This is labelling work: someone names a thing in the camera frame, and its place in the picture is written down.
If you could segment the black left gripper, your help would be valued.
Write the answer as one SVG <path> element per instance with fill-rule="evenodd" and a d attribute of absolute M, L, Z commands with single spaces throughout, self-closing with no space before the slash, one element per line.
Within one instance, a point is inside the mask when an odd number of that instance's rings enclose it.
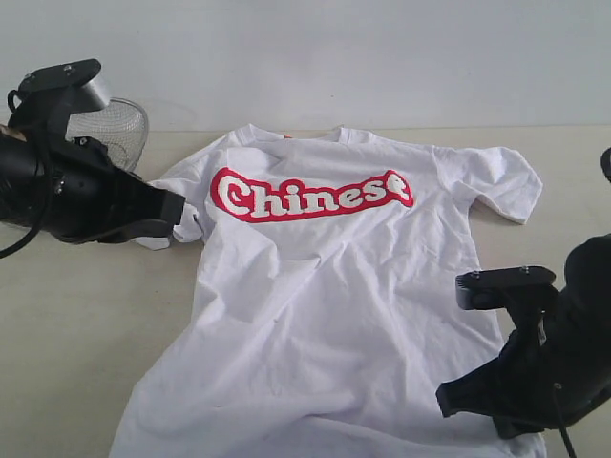
<path fill-rule="evenodd" d="M 115 166 L 90 136 L 53 142 L 52 199 L 43 230 L 66 243 L 120 244 L 168 238 L 181 222 L 185 197 Z"/>

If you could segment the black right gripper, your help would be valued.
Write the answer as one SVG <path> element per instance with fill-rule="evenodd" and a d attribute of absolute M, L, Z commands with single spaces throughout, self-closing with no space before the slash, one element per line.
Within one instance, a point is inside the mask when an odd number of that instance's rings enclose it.
<path fill-rule="evenodd" d="M 543 323 L 515 356 L 442 383 L 435 397 L 443 418 L 492 417 L 499 438 L 571 426 L 610 400 L 610 331 Z"/>

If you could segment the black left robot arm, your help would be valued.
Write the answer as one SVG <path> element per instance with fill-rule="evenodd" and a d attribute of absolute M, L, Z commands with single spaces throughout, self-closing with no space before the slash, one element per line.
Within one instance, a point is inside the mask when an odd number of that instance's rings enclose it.
<path fill-rule="evenodd" d="M 166 238 L 184 196 L 111 161 L 98 140 L 47 132 L 1 136 L 1 220 L 69 244 Z"/>

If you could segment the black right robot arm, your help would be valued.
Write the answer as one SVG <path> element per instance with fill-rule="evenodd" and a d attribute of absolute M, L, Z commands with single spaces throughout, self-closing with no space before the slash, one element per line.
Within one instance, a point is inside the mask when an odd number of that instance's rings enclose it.
<path fill-rule="evenodd" d="M 568 255 L 565 285 L 542 266 L 469 272 L 455 280 L 464 310 L 503 308 L 515 329 L 497 357 L 436 390 L 444 417 L 492 418 L 502 439 L 565 430 L 610 399 L 610 238 Z"/>

